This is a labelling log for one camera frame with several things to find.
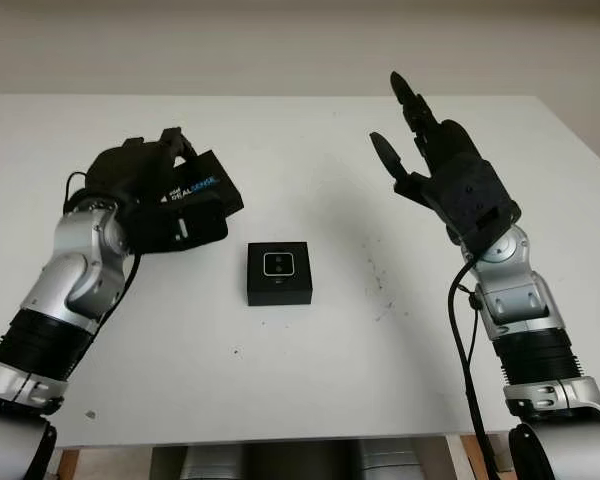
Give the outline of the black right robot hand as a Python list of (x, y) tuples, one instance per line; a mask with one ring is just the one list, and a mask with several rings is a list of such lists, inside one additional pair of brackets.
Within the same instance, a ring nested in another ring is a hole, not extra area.
[(408, 173), (401, 159), (386, 138), (377, 132), (369, 134), (372, 145), (388, 173), (395, 179), (394, 191), (411, 201), (432, 209), (422, 188), (436, 172), (456, 155), (478, 150), (466, 130), (453, 120), (438, 122), (424, 97), (416, 94), (396, 71), (390, 75), (391, 88), (402, 107), (403, 117), (414, 134), (416, 147), (425, 160), (430, 177)]

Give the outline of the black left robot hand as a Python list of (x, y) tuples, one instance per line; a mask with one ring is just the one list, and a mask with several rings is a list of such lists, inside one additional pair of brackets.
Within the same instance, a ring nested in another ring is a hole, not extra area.
[(176, 159), (187, 163), (197, 157), (180, 127), (165, 129), (156, 141), (128, 138), (96, 157), (87, 170), (85, 189), (95, 195), (158, 202), (179, 181)]

